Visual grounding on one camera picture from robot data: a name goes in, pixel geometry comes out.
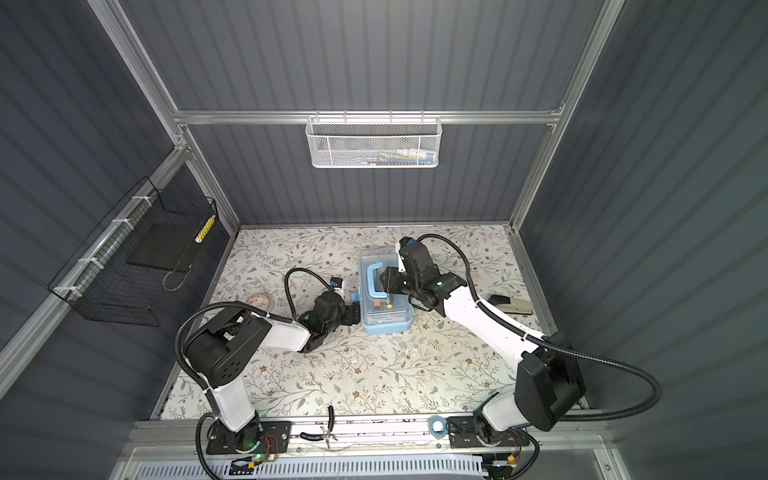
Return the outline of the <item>blue plastic tool box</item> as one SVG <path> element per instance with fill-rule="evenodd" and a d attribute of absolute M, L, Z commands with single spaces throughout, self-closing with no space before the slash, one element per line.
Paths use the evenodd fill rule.
<path fill-rule="evenodd" d="M 381 279 L 385 273 L 399 274 L 393 247 L 364 249 L 358 257 L 360 323 L 368 335 L 402 333 L 414 316 L 406 295 L 390 293 Z"/>

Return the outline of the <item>black pad in basket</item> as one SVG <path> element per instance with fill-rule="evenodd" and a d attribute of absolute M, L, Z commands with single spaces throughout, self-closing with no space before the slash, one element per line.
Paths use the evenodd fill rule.
<path fill-rule="evenodd" d="M 128 255 L 132 266 L 187 273 L 201 251 L 193 228 L 154 225 Z"/>

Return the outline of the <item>blue tape roll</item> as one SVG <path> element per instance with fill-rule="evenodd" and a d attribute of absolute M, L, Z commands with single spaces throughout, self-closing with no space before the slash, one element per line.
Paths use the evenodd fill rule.
<path fill-rule="evenodd" d="M 435 439 L 442 439 L 448 434 L 447 420 L 440 415 L 432 415 L 427 419 L 429 433 Z"/>

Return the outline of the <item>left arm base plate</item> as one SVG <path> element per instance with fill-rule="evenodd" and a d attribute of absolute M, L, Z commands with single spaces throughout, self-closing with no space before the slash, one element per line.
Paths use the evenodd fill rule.
<path fill-rule="evenodd" d="M 205 432 L 208 455 L 282 454 L 287 451 L 293 424 L 289 421 L 252 421 L 232 432 L 216 420 Z"/>

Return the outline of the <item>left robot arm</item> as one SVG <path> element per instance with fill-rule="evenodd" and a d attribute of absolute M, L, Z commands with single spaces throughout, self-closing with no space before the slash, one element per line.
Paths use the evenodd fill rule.
<path fill-rule="evenodd" d="M 259 350 L 310 353 L 341 326 L 361 321 L 360 303 L 335 291 L 292 320 L 240 301 L 212 303 L 193 313 L 174 338 L 180 368 L 202 389 L 216 421 L 239 434 L 257 424 L 244 371 Z"/>

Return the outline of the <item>black pliers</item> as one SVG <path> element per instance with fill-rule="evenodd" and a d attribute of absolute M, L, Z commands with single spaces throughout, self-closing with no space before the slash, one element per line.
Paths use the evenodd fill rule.
<path fill-rule="evenodd" d="M 330 451 L 331 441 L 336 439 L 336 437 L 333 434 L 333 430 L 335 427 L 335 419 L 336 419 L 335 409 L 332 405 L 329 405 L 327 408 L 327 422 L 324 425 L 320 426 L 320 432 L 319 433 L 301 432 L 299 434 L 299 438 L 306 442 L 324 443 L 326 449 Z"/>

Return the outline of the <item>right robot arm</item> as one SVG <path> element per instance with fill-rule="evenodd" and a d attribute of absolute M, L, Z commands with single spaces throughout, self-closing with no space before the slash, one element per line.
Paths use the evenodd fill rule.
<path fill-rule="evenodd" d="M 478 431 L 525 426 L 549 431 L 586 392 L 577 361 L 555 350 L 570 346 L 564 336 L 546 336 L 516 321 L 480 298 L 468 280 L 435 267 L 414 274 L 387 267 L 380 283 L 385 292 L 405 295 L 419 308 L 459 323 L 511 369 L 514 389 L 491 395 L 473 413 Z"/>

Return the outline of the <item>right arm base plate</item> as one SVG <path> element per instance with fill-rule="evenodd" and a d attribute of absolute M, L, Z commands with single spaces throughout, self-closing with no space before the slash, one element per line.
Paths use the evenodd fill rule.
<path fill-rule="evenodd" d="M 448 438 L 452 448 L 527 447 L 530 441 L 520 432 L 495 430 L 480 417 L 451 416 L 446 419 Z"/>

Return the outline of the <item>grey black stapler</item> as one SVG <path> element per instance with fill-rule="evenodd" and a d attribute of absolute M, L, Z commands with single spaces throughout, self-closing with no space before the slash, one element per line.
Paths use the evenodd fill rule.
<path fill-rule="evenodd" d="M 529 316 L 534 313 L 533 304 L 524 299 L 493 294 L 488 297 L 487 301 L 507 315 Z"/>

